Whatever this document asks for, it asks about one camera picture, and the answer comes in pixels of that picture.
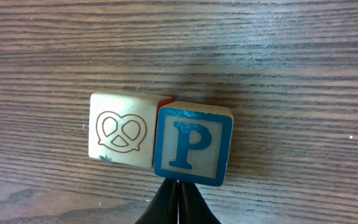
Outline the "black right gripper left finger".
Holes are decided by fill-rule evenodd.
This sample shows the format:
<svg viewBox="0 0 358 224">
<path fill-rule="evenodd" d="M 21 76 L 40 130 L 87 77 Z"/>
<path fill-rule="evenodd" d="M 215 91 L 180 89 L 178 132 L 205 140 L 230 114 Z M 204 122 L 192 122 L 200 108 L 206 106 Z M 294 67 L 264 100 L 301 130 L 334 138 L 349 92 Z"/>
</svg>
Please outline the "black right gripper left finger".
<svg viewBox="0 0 358 224">
<path fill-rule="evenodd" d="M 165 179 L 146 211 L 135 224 L 177 224 L 177 182 Z"/>
</svg>

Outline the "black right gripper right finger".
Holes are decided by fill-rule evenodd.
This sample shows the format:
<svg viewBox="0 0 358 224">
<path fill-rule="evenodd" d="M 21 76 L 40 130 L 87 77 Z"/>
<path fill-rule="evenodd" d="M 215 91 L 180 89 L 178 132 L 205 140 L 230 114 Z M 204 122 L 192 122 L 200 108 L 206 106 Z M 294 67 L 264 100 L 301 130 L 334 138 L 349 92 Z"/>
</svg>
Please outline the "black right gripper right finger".
<svg viewBox="0 0 358 224">
<path fill-rule="evenodd" d="M 194 183 L 178 182 L 179 224 L 221 224 Z"/>
</svg>

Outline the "wooden block with pretzel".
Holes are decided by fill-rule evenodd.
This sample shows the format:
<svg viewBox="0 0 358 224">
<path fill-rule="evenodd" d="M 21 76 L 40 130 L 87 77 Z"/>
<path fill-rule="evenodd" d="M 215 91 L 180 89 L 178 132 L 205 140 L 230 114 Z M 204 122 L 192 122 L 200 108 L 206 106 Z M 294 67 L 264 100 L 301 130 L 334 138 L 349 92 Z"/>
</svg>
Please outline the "wooden block with pretzel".
<svg viewBox="0 0 358 224">
<path fill-rule="evenodd" d="M 171 96 L 94 92 L 90 97 L 88 155 L 93 159 L 150 169 L 161 106 Z"/>
</svg>

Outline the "wooden block blue letter P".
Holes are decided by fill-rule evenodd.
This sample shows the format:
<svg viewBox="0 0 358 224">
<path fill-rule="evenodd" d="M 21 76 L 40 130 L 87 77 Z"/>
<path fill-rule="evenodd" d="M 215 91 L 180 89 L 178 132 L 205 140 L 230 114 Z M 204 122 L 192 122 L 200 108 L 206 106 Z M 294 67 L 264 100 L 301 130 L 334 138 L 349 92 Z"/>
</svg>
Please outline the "wooden block blue letter P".
<svg viewBox="0 0 358 224">
<path fill-rule="evenodd" d="M 223 184 L 234 116 L 229 108 L 174 101 L 158 112 L 154 173 L 217 186 Z"/>
</svg>

